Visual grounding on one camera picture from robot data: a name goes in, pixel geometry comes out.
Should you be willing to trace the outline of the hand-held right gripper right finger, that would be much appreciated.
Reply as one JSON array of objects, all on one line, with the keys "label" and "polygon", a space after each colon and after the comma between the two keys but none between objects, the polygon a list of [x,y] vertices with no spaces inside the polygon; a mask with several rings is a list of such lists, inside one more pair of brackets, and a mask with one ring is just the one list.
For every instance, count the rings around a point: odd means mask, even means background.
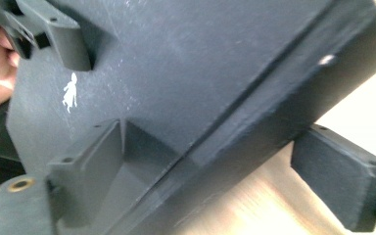
[{"label": "hand-held right gripper right finger", "polygon": [[291,167],[346,229],[374,230],[376,156],[314,125],[295,140]]}]

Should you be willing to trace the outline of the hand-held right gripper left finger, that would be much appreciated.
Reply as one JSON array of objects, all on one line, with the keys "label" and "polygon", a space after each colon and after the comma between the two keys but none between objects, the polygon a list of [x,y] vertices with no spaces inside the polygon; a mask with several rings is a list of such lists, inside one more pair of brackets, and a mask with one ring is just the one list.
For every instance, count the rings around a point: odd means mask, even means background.
[{"label": "hand-held right gripper left finger", "polygon": [[48,163],[49,179],[61,187],[65,227],[91,224],[113,185],[122,162],[120,122],[93,125],[60,156]]}]

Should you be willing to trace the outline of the black book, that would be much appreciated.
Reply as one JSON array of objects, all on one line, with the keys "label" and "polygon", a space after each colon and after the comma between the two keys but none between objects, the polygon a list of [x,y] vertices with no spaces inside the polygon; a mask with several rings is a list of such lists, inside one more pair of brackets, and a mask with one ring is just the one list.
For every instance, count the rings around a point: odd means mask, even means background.
[{"label": "black book", "polygon": [[93,68],[21,62],[7,126],[25,170],[120,122],[95,220],[61,235],[169,235],[376,72],[374,0],[50,0]]}]

